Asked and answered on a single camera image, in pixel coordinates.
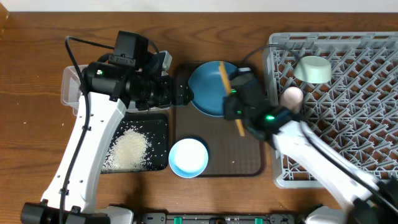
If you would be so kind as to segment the pink cup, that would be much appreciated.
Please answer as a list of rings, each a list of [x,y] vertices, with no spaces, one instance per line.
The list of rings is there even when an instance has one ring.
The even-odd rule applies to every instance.
[[[302,107],[303,98],[303,91],[300,88],[292,86],[287,88],[280,96],[279,104],[294,113],[298,113]]]

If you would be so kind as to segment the light green bowl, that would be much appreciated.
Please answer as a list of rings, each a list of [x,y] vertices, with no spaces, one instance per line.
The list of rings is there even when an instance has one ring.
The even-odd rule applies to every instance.
[[[307,83],[327,83],[332,77],[331,63],[323,57],[302,57],[294,70],[294,76]]]

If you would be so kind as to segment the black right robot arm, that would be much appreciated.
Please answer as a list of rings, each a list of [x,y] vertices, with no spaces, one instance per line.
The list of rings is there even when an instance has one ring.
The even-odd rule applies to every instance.
[[[256,139],[298,162],[341,207],[319,207],[304,223],[397,223],[397,180],[381,181],[321,140],[299,114],[301,89],[289,87],[279,105],[272,106],[252,72],[235,72],[228,83],[224,119],[241,120]]]

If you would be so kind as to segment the dark blue plate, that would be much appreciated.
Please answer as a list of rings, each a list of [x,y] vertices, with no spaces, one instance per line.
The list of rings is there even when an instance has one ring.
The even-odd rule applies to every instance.
[[[221,61],[206,62],[190,75],[188,85],[194,94],[192,104],[208,116],[223,117],[223,100],[227,97],[221,73]]]

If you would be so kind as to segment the pile of white rice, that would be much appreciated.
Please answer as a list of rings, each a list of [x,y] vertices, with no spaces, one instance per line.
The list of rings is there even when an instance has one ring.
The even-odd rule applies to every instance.
[[[155,169],[154,135],[137,121],[122,121],[112,138],[101,172],[137,172]]]

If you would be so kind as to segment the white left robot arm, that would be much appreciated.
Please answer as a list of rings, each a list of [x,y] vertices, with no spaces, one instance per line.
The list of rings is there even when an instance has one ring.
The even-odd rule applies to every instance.
[[[130,104],[139,111],[187,105],[193,92],[167,72],[172,57],[153,41],[119,31],[114,46],[76,70],[81,95],[62,161],[40,202],[25,203],[22,223],[132,223],[121,205],[96,207],[101,169],[113,135]]]

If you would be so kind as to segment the light blue bowl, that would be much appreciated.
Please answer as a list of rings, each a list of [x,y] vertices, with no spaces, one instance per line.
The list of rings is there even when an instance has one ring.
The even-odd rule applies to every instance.
[[[201,175],[209,160],[206,146],[199,140],[185,138],[176,142],[169,152],[169,166],[174,174],[190,179]]]

